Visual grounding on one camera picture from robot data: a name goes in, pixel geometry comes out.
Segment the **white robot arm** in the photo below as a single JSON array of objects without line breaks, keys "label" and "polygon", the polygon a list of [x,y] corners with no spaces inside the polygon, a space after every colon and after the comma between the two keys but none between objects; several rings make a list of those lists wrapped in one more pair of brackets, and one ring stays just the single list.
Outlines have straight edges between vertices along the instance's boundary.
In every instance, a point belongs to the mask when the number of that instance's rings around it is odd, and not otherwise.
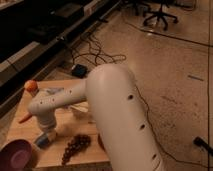
[{"label": "white robot arm", "polygon": [[166,171],[137,94],[134,74],[124,65],[99,65],[75,86],[33,98],[28,111],[40,124],[50,125],[56,109],[84,100],[113,171]]}]

